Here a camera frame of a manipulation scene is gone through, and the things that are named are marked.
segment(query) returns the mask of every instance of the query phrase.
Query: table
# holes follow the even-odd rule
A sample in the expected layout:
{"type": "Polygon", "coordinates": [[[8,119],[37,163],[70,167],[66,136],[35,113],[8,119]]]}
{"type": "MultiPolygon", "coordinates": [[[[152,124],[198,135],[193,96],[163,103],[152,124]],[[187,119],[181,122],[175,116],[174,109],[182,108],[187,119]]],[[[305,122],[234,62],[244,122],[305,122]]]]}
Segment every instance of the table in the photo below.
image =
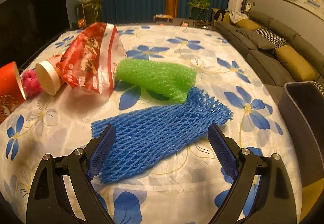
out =
{"type": "Polygon", "coordinates": [[[193,20],[187,18],[172,18],[172,22],[157,22],[157,24],[180,26],[182,22],[188,23],[189,27],[194,27],[193,20]]]}
{"type": "MultiPolygon", "coordinates": [[[[274,152],[281,155],[291,179],[299,216],[301,182],[288,131],[265,86],[234,47],[217,32],[190,27],[133,25],[121,26],[118,30],[126,51],[141,53],[139,45],[147,49],[164,47],[161,52],[145,53],[145,57],[196,69],[196,86],[233,111],[233,120],[223,128],[223,133],[239,146],[249,147],[258,155],[270,156],[274,152]]],[[[77,35],[77,31],[63,34],[30,68],[65,51],[77,35]]],[[[93,121],[168,104],[168,101],[152,98],[143,88],[133,94],[132,101],[123,100],[122,95],[126,93],[129,94],[129,90],[114,91],[106,99],[65,85],[56,97],[43,93],[25,102],[0,125],[0,191],[23,221],[30,185],[44,154],[68,155],[84,147],[91,139],[93,121]],[[22,124],[15,136],[19,144],[17,154],[12,155],[11,147],[7,150],[7,129],[12,127],[18,132],[22,124]]],[[[258,180],[255,177],[241,218],[252,204],[258,180]]],[[[69,178],[65,177],[64,181],[76,216],[84,218],[69,178]]],[[[221,169],[208,140],[202,137],[140,175],[108,185],[94,178],[92,184],[116,223],[203,224],[217,211],[232,182],[221,169]]]]}

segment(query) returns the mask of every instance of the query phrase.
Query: checkered pillow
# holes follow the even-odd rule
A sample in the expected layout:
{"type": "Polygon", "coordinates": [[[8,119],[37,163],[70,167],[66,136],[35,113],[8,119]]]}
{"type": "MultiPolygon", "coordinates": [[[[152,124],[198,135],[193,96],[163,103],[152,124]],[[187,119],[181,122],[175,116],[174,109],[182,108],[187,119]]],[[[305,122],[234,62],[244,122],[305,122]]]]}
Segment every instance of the checkered pillow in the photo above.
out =
{"type": "Polygon", "coordinates": [[[322,85],[318,81],[311,81],[311,82],[315,87],[319,89],[320,93],[324,95],[324,88],[322,87],[322,85]]]}
{"type": "Polygon", "coordinates": [[[268,39],[270,42],[276,45],[276,48],[281,47],[286,44],[286,39],[279,37],[264,28],[255,30],[256,33],[262,35],[264,38],[268,39]]]}

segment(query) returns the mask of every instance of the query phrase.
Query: paper cup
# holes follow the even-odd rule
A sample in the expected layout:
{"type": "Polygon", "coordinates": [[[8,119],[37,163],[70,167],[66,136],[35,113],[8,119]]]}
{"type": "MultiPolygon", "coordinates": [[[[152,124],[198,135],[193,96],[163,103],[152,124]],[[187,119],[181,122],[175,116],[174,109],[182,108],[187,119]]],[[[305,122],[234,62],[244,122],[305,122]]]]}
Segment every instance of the paper cup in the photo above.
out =
{"type": "Polygon", "coordinates": [[[0,68],[0,124],[26,100],[15,62],[0,68]]]}
{"type": "Polygon", "coordinates": [[[55,55],[48,60],[36,64],[35,67],[35,73],[39,83],[44,91],[51,96],[55,96],[64,83],[61,78],[62,71],[56,66],[62,56],[63,54],[55,55]]]}

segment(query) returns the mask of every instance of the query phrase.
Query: metal screw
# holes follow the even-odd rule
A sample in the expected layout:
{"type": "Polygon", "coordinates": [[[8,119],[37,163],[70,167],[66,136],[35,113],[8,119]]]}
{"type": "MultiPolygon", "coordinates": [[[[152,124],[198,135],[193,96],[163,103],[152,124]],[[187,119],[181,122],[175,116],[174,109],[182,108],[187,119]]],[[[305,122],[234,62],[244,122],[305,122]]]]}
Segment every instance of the metal screw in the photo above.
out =
{"type": "Polygon", "coordinates": [[[80,155],[80,154],[82,154],[83,153],[83,149],[81,149],[81,148],[78,148],[78,149],[76,149],[75,151],[74,151],[74,154],[75,155],[80,155]]]}
{"type": "Polygon", "coordinates": [[[248,154],[250,154],[250,150],[247,149],[247,148],[243,148],[242,149],[242,154],[248,155],[248,154]]]}
{"type": "Polygon", "coordinates": [[[280,160],[281,157],[279,154],[273,154],[273,158],[276,160],[280,160]]]}
{"type": "Polygon", "coordinates": [[[44,160],[48,160],[48,159],[50,159],[51,158],[51,155],[50,154],[45,154],[44,156],[43,156],[43,159],[44,160]]]}

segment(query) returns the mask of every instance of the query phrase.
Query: gray sofa cushion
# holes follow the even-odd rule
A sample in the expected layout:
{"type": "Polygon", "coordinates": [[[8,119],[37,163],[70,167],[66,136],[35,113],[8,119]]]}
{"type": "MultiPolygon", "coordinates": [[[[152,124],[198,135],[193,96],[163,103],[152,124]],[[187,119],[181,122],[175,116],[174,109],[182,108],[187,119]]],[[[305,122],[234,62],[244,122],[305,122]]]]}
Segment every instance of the gray sofa cushion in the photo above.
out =
{"type": "Polygon", "coordinates": [[[280,102],[280,99],[284,93],[284,88],[280,87],[280,86],[273,86],[273,85],[268,85],[268,84],[265,84],[265,87],[267,88],[269,94],[273,98],[276,105],[278,105],[280,102]]]}
{"type": "Polygon", "coordinates": [[[241,33],[242,35],[246,36],[258,49],[261,50],[272,50],[276,48],[276,45],[260,35],[259,33],[252,31],[250,29],[240,28],[237,29],[236,32],[241,33]]]}
{"type": "Polygon", "coordinates": [[[319,77],[318,82],[322,85],[322,87],[324,87],[324,78],[323,77],[319,77]]]}
{"type": "Polygon", "coordinates": [[[314,68],[314,66],[311,64],[311,63],[309,63],[308,62],[308,64],[312,67],[312,69],[314,70],[314,72],[315,72],[315,80],[318,80],[319,78],[320,78],[320,74],[319,74],[319,72],[316,70],[316,68],[314,68]]]}
{"type": "Polygon", "coordinates": [[[272,50],[259,50],[259,51],[270,58],[276,58],[272,50]]]}
{"type": "Polygon", "coordinates": [[[239,29],[237,26],[223,22],[223,21],[217,21],[215,23],[215,26],[217,27],[217,25],[221,25],[222,27],[226,28],[229,31],[235,31],[236,29],[239,29]]]}
{"type": "Polygon", "coordinates": [[[258,48],[252,43],[251,40],[249,40],[247,37],[242,35],[241,33],[238,33],[236,31],[231,31],[231,33],[237,37],[238,44],[236,44],[235,49],[239,51],[239,53],[244,56],[244,58],[247,57],[248,52],[250,50],[258,50],[258,48]]]}
{"type": "Polygon", "coordinates": [[[267,14],[264,14],[262,12],[258,12],[258,11],[250,11],[250,13],[248,14],[248,17],[259,23],[259,24],[262,24],[264,25],[265,27],[269,27],[269,19],[273,19],[271,16],[267,15],[267,14]]]}
{"type": "Polygon", "coordinates": [[[324,76],[324,55],[310,42],[301,36],[296,36],[292,42],[293,48],[301,54],[322,76],[324,76]]]}
{"type": "Polygon", "coordinates": [[[264,84],[283,86],[286,82],[295,82],[288,70],[278,60],[270,58],[260,51],[250,50],[247,62],[264,84]]]}
{"type": "Polygon", "coordinates": [[[273,31],[280,37],[283,37],[287,40],[288,43],[292,43],[295,36],[299,35],[294,29],[290,28],[289,26],[279,22],[278,20],[270,20],[269,21],[269,29],[273,31]]]}
{"type": "Polygon", "coordinates": [[[286,43],[286,39],[276,35],[275,33],[270,32],[269,30],[260,28],[255,30],[255,32],[263,36],[267,40],[271,41],[275,45],[275,48],[281,47],[286,43]]]}
{"type": "Polygon", "coordinates": [[[218,22],[213,26],[213,31],[220,33],[225,39],[228,40],[227,34],[229,31],[218,22]]]}

